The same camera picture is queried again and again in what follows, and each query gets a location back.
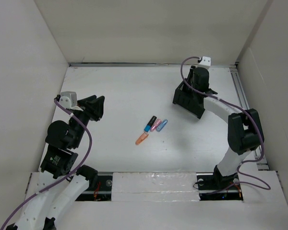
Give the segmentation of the orange translucent marker cap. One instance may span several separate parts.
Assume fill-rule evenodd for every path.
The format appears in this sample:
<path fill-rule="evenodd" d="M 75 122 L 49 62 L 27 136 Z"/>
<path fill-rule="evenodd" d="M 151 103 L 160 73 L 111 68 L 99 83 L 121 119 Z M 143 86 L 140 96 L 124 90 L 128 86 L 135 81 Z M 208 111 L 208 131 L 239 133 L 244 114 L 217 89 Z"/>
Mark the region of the orange translucent marker cap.
<path fill-rule="evenodd" d="M 143 134 L 140 135 L 140 137 L 136 140 L 135 144 L 139 145 L 141 144 L 144 140 L 148 138 L 149 134 L 148 132 L 144 132 Z"/>

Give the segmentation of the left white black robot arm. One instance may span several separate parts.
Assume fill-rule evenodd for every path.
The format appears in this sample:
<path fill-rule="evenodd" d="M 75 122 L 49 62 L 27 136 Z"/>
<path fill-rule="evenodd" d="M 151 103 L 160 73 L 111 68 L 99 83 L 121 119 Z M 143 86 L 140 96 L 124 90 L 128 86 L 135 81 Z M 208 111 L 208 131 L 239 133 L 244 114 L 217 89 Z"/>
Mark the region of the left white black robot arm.
<path fill-rule="evenodd" d="M 87 125 L 102 118 L 104 101 L 104 96 L 95 95 L 78 100 L 75 92 L 61 92 L 54 98 L 55 105 L 70 119 L 49 125 L 45 139 L 48 148 L 40 165 L 36 191 L 10 214 L 1 229 L 55 230 L 82 192 L 100 189 L 98 171 L 84 164 L 90 152 L 74 166 L 78 157 L 74 149 L 79 147 L 84 134 L 89 138 L 88 150 L 92 148 Z M 18 210 L 22 212 L 20 218 L 9 224 Z"/>

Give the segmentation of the blue translucent marker cap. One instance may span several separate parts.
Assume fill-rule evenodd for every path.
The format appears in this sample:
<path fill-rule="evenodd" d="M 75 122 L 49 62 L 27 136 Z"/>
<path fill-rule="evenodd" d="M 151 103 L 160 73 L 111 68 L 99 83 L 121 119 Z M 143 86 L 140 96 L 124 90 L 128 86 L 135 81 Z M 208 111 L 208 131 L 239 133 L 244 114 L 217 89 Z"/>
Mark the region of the blue translucent marker cap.
<path fill-rule="evenodd" d="M 156 131 L 157 132 L 160 132 L 164 127 L 165 125 L 168 123 L 168 120 L 167 119 L 164 119 L 156 128 Z"/>

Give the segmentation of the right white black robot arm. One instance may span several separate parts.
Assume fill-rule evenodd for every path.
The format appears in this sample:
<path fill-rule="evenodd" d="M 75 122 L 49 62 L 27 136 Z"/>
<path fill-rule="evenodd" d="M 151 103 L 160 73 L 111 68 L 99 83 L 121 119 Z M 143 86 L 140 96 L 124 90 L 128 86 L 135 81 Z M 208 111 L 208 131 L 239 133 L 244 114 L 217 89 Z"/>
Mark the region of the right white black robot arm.
<path fill-rule="evenodd" d="M 228 125 L 228 150 L 211 176 L 199 178 L 197 186 L 202 190 L 224 190 L 238 184 L 237 173 L 251 151 L 264 142 L 259 114 L 255 109 L 240 110 L 217 98 L 209 87 L 209 71 L 191 66 L 187 83 L 191 96 L 191 112 L 201 118 L 210 111 Z"/>

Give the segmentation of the pink translucent marker cap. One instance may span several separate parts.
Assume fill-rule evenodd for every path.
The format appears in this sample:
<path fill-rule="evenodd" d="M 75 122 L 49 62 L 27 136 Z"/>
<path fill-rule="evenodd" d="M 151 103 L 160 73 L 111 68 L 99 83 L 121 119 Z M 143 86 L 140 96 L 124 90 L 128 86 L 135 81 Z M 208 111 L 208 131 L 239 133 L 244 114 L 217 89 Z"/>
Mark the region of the pink translucent marker cap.
<path fill-rule="evenodd" d="M 150 131 L 153 132 L 156 128 L 162 123 L 162 120 L 157 119 L 150 128 Z"/>

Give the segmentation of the blue cap black highlighter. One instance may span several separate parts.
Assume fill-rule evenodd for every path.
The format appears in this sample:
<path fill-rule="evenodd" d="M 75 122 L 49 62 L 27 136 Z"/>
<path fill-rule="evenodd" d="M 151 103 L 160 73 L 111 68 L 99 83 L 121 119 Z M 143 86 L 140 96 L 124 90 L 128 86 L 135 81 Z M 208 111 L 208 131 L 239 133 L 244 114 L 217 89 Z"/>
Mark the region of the blue cap black highlighter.
<path fill-rule="evenodd" d="M 149 120 L 149 122 L 147 123 L 147 125 L 144 128 L 144 132 L 149 132 L 149 130 L 151 129 L 152 125 L 155 123 L 157 117 L 156 116 L 152 116 L 151 119 Z"/>

